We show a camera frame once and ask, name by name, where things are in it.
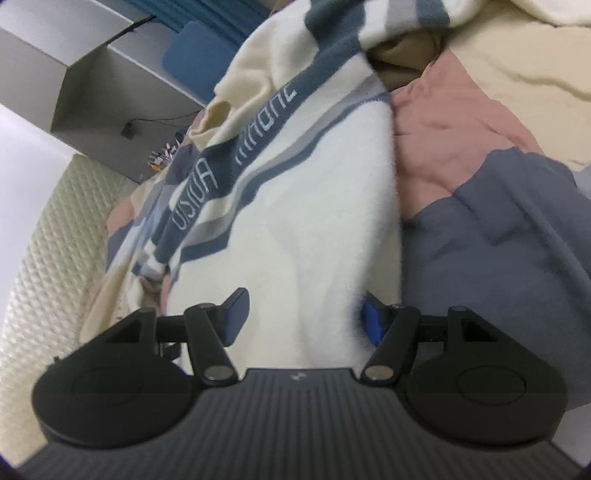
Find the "blue upholstered chair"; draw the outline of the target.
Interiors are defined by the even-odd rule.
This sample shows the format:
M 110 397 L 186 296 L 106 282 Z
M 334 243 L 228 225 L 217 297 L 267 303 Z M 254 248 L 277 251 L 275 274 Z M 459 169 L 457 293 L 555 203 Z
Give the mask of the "blue upholstered chair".
M 188 22 L 173 38 L 163 55 L 166 72 L 190 90 L 198 100 L 208 103 L 214 88 L 238 47 L 211 26 L 195 20 Z

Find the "blue curtain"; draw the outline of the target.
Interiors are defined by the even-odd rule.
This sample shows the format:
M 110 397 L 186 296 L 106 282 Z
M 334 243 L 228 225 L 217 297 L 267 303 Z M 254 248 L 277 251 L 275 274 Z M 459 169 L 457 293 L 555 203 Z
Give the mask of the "blue curtain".
M 128 0 L 127 4 L 177 33 L 198 21 L 237 46 L 270 16 L 269 8 L 250 0 Z

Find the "small items on nightstand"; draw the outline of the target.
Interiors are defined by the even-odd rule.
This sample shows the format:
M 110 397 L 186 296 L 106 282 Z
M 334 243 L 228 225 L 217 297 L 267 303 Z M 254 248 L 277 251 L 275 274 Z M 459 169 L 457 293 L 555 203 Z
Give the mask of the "small items on nightstand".
M 185 132 L 179 130 L 174 134 L 173 139 L 160 150 L 152 151 L 148 158 L 148 167 L 155 172 L 164 170 L 173 161 L 184 141 L 184 137 Z

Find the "colourful patchwork quilt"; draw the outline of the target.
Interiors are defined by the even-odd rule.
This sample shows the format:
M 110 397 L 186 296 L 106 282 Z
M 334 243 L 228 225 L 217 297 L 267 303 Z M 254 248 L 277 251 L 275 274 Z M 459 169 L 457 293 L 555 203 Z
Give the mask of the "colourful patchwork quilt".
M 590 200 L 565 164 L 458 59 L 466 21 L 387 42 L 370 65 L 393 109 L 401 302 L 463 305 L 556 368 L 571 407 L 590 400 Z

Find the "beige quilted headboard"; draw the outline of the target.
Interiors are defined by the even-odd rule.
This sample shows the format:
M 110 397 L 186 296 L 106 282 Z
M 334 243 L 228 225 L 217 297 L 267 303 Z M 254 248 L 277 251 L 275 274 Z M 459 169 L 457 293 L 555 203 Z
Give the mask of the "beige quilted headboard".
M 70 161 L 30 238 L 1 331 L 1 455 L 18 466 L 46 442 L 32 389 L 78 346 L 80 322 L 105 267 L 106 221 L 136 187 L 87 157 Z

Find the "white blue striped fleece sweater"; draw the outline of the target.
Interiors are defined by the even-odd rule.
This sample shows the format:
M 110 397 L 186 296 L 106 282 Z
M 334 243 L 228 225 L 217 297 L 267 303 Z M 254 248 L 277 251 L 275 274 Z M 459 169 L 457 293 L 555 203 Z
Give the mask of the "white blue striped fleece sweater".
M 171 164 L 111 213 L 88 342 L 134 310 L 249 291 L 249 367 L 360 369 L 369 289 L 400 292 L 393 109 L 369 52 L 469 19 L 467 1 L 295 1 L 242 44 Z

